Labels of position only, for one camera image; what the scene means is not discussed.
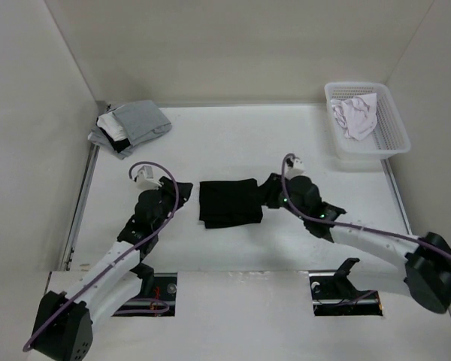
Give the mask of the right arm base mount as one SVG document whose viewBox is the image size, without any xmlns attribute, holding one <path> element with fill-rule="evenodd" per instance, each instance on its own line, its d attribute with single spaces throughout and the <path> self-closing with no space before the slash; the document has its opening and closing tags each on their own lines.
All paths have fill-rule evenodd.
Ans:
<svg viewBox="0 0 451 361">
<path fill-rule="evenodd" d="M 313 313 L 317 317 L 383 316 L 379 293 L 357 290 L 333 272 L 309 274 Z"/>
</svg>

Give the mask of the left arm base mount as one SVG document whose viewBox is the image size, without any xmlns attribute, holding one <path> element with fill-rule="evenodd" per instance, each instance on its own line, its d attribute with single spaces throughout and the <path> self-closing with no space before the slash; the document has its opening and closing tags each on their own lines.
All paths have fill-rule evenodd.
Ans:
<svg viewBox="0 0 451 361">
<path fill-rule="evenodd" d="M 143 281 L 141 290 L 114 314 L 114 317 L 174 317 L 177 273 L 155 274 Z"/>
</svg>

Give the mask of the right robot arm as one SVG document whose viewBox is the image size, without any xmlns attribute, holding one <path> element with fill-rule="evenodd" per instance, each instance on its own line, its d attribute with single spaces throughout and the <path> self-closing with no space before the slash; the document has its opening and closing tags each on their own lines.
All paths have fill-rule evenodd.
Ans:
<svg viewBox="0 0 451 361">
<path fill-rule="evenodd" d="M 262 204 L 295 215 L 315 238 L 359 249 L 393 266 L 390 272 L 364 268 L 349 257 L 328 276 L 313 277 L 313 299 L 345 308 L 376 291 L 409 296 L 428 311 L 444 314 L 451 305 L 451 248 L 433 232 L 422 237 L 372 229 L 347 219 L 324 202 L 310 178 L 290 180 L 272 173 L 260 186 Z"/>
</svg>

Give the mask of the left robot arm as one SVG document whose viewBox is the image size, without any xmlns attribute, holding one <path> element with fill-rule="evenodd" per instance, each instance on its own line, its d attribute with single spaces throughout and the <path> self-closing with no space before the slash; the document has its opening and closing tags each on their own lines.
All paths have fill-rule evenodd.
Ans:
<svg viewBox="0 0 451 361">
<path fill-rule="evenodd" d="M 161 177 L 157 187 L 143 191 L 103 258 L 72 287 L 42 297 L 24 350 L 36 350 L 53 360 L 82 360 L 100 322 L 133 297 L 150 297 L 153 269 L 142 262 L 164 226 L 189 200 L 192 188 L 191 183 Z"/>
</svg>

